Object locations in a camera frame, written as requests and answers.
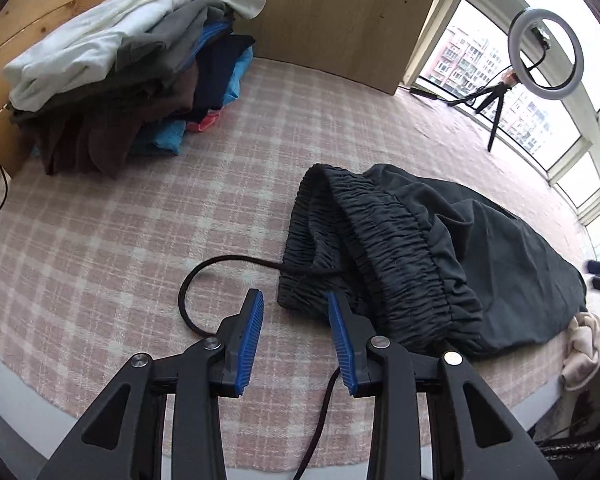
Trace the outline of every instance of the pink checkered tablecloth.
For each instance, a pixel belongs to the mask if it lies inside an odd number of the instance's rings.
[[[0,213],[0,359],[79,416],[130,355],[182,352],[196,340],[176,307],[184,276],[217,254],[279,260],[298,184],[316,162],[355,172],[388,162],[461,182],[579,266],[587,241],[574,213],[509,148],[496,143],[489,154],[487,136],[457,110],[401,89],[389,96],[257,59],[240,99],[212,129],[187,134],[180,156],[135,158],[117,181],[46,176],[30,160]],[[266,298],[250,386],[241,400],[221,400],[227,466],[296,468],[336,367],[328,328],[277,306],[277,282],[271,270],[230,263],[190,288],[189,311],[211,330],[250,286]],[[559,336],[477,368],[513,406],[559,373],[564,350]],[[311,465],[366,461],[372,415],[369,400],[339,383]],[[426,442],[425,410],[420,420]]]

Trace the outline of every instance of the silver pivot bolt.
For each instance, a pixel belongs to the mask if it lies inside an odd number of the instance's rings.
[[[217,337],[207,337],[203,342],[202,346],[205,350],[216,350],[220,348],[222,342]]]
[[[462,362],[462,356],[458,352],[445,352],[443,358],[448,365],[458,366]]]
[[[373,348],[387,348],[390,341],[383,335],[375,335],[371,338],[371,346]]]
[[[133,368],[142,368],[149,362],[149,356],[144,353],[139,353],[131,356],[131,365]]]

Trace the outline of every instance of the pile of clothes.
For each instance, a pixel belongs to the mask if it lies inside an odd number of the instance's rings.
[[[253,58],[235,15],[266,0],[106,0],[5,65],[13,121],[48,174],[115,178],[131,154],[177,154],[211,126]]]

